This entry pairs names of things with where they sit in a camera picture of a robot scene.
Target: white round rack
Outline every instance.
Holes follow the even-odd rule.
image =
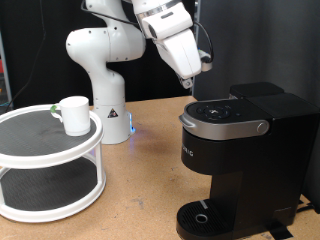
[[[0,116],[0,214],[20,222],[48,222],[71,216],[103,192],[102,123],[90,112],[91,131],[64,133],[39,105]]]

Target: mug handle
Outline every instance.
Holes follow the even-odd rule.
[[[58,103],[52,105],[52,107],[50,108],[50,112],[54,118],[59,118],[60,122],[62,123],[63,122],[62,117],[58,113],[56,113],[57,108],[60,109],[60,106]]]

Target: silver band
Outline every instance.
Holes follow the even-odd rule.
[[[155,14],[158,14],[160,12],[163,12],[169,8],[172,8],[173,6],[177,5],[178,3],[180,3],[181,0],[172,0],[171,2],[168,2],[160,7],[157,7],[157,8],[154,8],[154,9],[151,9],[147,12],[143,12],[143,13],[139,13],[136,15],[136,17],[140,20],[146,18],[146,17],[150,17],[152,15],[155,15]]]
[[[190,103],[185,107],[184,113],[179,117],[179,120],[185,130],[200,138],[218,141],[247,138],[264,135],[270,128],[269,122],[266,120],[254,120],[225,124],[202,122],[191,117],[187,113],[187,108],[191,104],[194,103]]]
[[[207,204],[203,200],[201,200],[200,203],[204,209],[208,209]]]

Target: blue led light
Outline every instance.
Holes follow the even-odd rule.
[[[131,133],[134,133],[136,131],[136,129],[134,127],[132,127],[132,113],[129,113],[130,114],[130,131]]]

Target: black mesh shelf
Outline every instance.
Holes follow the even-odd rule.
[[[0,153],[10,156],[42,156],[74,148],[96,132],[91,119],[89,133],[79,137],[66,135],[63,124],[49,110],[29,112],[0,124]]]
[[[40,169],[10,169],[2,178],[5,205],[24,211],[45,211],[70,205],[97,185],[94,163],[77,160]]]

